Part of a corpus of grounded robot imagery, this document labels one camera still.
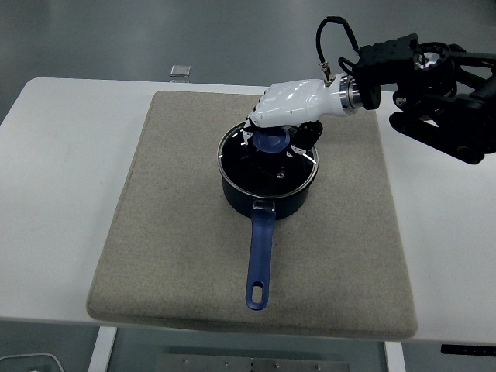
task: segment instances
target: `handle hole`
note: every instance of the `handle hole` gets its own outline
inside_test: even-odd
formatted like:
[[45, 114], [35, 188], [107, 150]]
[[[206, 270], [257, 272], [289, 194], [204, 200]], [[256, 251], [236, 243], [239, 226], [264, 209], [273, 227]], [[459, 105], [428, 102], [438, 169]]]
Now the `handle hole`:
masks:
[[251, 291], [251, 301], [255, 304], [260, 304], [264, 299], [264, 286], [259, 281], [253, 283], [252, 291]]

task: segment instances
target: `white cable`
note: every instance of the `white cable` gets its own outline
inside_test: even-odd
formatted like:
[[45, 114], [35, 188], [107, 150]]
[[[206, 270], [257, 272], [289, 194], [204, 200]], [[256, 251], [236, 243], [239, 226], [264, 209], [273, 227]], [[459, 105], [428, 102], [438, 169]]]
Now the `white cable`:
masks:
[[8, 356], [2, 356], [0, 357], [0, 360], [5, 360], [5, 359], [12, 359], [12, 358], [29, 358], [29, 357], [50, 357], [55, 360], [55, 363], [57, 363], [57, 366], [60, 368], [61, 372], [65, 372], [64, 369], [62, 368], [62, 365], [60, 364], [59, 360], [52, 354], [49, 353], [34, 353], [34, 354], [19, 354], [19, 355], [8, 355]]

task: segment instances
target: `saucepan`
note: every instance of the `saucepan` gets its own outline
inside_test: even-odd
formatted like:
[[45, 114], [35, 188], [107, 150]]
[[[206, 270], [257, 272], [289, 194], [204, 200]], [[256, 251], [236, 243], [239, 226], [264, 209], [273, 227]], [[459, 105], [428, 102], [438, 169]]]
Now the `saucepan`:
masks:
[[288, 155], [291, 127], [255, 133], [248, 143], [244, 123], [222, 138], [218, 165], [229, 204], [251, 218], [250, 262], [246, 280], [246, 305], [264, 309], [269, 301], [272, 237], [277, 219], [295, 213], [305, 202], [317, 174], [319, 158], [312, 147], [304, 154]]

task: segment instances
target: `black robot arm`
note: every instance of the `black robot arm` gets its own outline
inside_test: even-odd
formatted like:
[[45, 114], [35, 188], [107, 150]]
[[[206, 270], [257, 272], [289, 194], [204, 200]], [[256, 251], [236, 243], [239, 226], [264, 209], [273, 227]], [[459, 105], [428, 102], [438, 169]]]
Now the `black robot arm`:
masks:
[[[469, 164], [496, 152], [496, 54], [468, 53], [456, 44], [419, 44], [416, 34], [362, 46], [352, 74], [365, 109], [376, 109], [381, 85], [398, 86], [401, 112], [391, 126]], [[462, 66], [491, 71], [483, 78]], [[458, 83], [472, 89], [458, 93]]]

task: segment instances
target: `white robotic hand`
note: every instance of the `white robotic hand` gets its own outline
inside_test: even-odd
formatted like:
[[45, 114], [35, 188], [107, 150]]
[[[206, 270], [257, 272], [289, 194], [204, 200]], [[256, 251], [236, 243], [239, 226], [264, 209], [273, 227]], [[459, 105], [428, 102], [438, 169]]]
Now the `white robotic hand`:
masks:
[[291, 148], [301, 154], [315, 144], [322, 132], [315, 138], [307, 127], [317, 123], [322, 115], [348, 116], [359, 106], [358, 90], [348, 75], [337, 74], [329, 86], [319, 79], [273, 84], [246, 118], [243, 137], [248, 143], [257, 130], [293, 126], [301, 129], [296, 141], [300, 144], [292, 143]]

